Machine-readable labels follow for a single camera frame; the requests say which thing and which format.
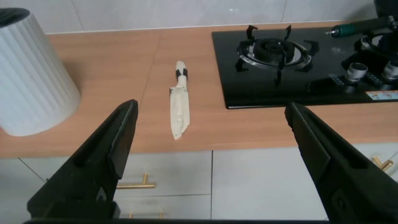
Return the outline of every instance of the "sticker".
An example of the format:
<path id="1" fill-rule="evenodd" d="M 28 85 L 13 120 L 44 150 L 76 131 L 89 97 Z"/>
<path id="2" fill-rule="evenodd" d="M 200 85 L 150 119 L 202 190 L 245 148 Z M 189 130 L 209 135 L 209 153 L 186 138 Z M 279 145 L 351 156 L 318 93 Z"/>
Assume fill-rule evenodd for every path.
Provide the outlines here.
<path id="1" fill-rule="evenodd" d="M 398 90 L 392 91 L 367 91 L 372 100 L 398 100 Z"/>

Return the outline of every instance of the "glass stovetop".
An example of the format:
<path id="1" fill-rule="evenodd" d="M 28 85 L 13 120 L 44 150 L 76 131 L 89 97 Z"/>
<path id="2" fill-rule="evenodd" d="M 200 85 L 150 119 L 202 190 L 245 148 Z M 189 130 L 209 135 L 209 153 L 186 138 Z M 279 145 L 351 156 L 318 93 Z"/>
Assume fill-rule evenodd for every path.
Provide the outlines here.
<path id="1" fill-rule="evenodd" d="M 334 39 L 325 35 L 330 28 L 295 29 L 292 28 L 289 41 L 298 43 L 307 50 L 310 44 L 304 40 L 319 43 L 319 52 L 312 57 L 313 68 L 309 72 L 295 70 L 282 70 L 282 81 L 275 85 L 275 70 L 264 70 L 245 63 L 246 71 L 237 72 L 235 64 L 239 57 L 236 49 L 240 41 L 246 40 L 246 31 L 214 32 L 213 44 L 216 53 L 218 70 L 223 87 L 224 100 L 227 108 L 257 108 L 270 106 L 284 106 L 289 101 L 303 105 L 328 105 L 342 103 L 372 103 L 392 100 L 374 100 L 367 91 L 380 89 L 366 82 L 358 82 L 358 86 L 350 91 L 336 91 L 333 88 L 323 88 L 322 83 L 317 84 L 317 91 L 308 90 L 311 83 L 317 80 L 327 80 L 330 77 L 344 77 L 346 70 L 341 62 L 355 54 L 354 43 L 361 37 L 354 35 Z M 255 30 L 255 38 L 280 38 L 285 37 L 286 31 L 281 30 Z"/>

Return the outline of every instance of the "black gas stove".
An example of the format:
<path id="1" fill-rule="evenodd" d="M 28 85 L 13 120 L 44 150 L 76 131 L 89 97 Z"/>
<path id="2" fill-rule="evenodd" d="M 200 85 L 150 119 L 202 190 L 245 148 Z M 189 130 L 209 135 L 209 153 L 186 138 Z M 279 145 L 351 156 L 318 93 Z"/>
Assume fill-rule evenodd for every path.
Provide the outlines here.
<path id="1" fill-rule="evenodd" d="M 398 54 L 388 45 L 394 36 L 334 39 L 329 30 L 213 32 L 226 107 L 398 101 Z"/>

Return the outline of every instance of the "ribbed white vase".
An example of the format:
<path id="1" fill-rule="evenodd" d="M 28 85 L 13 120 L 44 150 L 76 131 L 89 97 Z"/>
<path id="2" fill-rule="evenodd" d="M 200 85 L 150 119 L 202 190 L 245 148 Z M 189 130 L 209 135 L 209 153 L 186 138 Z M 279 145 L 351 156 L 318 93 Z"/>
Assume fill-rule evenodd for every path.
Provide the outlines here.
<path id="1" fill-rule="evenodd" d="M 76 111 L 80 94 L 35 17 L 0 9 L 0 127 L 26 136 Z"/>

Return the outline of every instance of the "gold cabinet handle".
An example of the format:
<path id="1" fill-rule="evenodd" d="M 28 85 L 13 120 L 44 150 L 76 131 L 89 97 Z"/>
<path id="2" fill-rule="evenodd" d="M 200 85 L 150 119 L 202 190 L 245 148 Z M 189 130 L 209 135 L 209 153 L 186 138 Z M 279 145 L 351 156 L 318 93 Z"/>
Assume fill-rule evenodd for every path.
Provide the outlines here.
<path id="1" fill-rule="evenodd" d="M 163 212 L 159 213 L 159 219 L 163 219 Z"/>
<path id="2" fill-rule="evenodd" d="M 118 184 L 116 189 L 154 189 L 155 183 L 148 183 L 148 174 L 144 174 L 141 184 Z"/>
<path id="3" fill-rule="evenodd" d="M 384 172 L 387 171 L 394 164 L 394 162 L 392 162 L 390 159 L 382 164 L 377 156 L 374 156 L 372 160 Z"/>

